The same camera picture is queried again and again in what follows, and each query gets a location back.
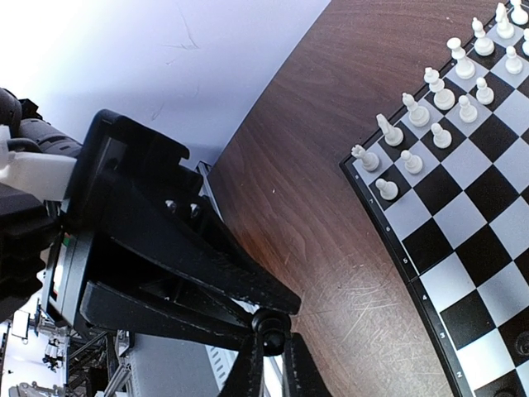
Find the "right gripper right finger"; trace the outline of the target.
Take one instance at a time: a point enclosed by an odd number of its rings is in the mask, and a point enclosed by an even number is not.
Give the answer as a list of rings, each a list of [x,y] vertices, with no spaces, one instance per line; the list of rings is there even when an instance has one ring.
[[[331,397],[303,337],[295,332],[284,347],[284,396]]]

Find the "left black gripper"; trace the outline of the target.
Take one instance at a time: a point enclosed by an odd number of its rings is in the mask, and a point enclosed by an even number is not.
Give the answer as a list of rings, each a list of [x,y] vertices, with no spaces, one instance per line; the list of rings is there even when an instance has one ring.
[[[242,248],[200,194],[203,177],[182,169],[180,161],[190,157],[186,146],[107,109],[96,114],[78,143],[43,121],[37,109],[32,101],[1,91],[1,124],[9,128],[10,150],[76,159],[65,196],[70,229],[96,225],[106,208],[106,233],[159,268],[232,299],[289,315],[298,312],[301,299]],[[59,231],[48,202],[58,203],[1,183],[2,320],[41,287],[36,278],[43,268],[40,253]],[[107,330],[233,351],[253,335],[248,327],[103,282],[87,283],[80,314]]]

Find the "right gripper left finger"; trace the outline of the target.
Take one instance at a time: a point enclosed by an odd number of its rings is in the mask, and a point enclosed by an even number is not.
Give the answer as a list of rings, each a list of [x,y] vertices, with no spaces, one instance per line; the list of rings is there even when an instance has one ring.
[[[264,338],[256,333],[239,350],[219,397],[251,396],[264,393]]]

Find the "black pawn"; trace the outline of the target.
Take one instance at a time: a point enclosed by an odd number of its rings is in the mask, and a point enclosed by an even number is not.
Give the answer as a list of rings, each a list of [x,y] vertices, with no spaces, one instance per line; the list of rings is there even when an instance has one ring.
[[[284,353],[291,325],[291,319],[285,313],[261,308],[253,314],[251,327],[262,338],[265,356],[280,356]]]

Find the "black and white chessboard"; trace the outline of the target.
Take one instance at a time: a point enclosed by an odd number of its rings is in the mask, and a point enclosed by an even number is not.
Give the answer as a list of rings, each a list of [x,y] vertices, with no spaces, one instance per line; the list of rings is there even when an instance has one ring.
[[[393,259],[457,396],[525,396],[528,393],[528,23],[525,1],[507,2],[484,24],[494,52],[482,57],[474,41],[464,48],[475,65],[470,79],[455,61],[437,70],[455,105],[434,105],[428,84],[415,100],[430,112],[413,126],[406,107],[389,123],[403,142],[391,147],[377,130],[362,146],[379,157],[366,171],[352,155],[341,169]],[[506,48],[522,59],[520,74],[505,69]],[[476,98],[484,77],[494,100]],[[464,123],[458,99],[466,95],[478,117]],[[433,143],[431,125],[452,135]],[[423,168],[408,173],[400,155],[419,155]],[[398,196],[383,200],[379,178],[393,181]]]

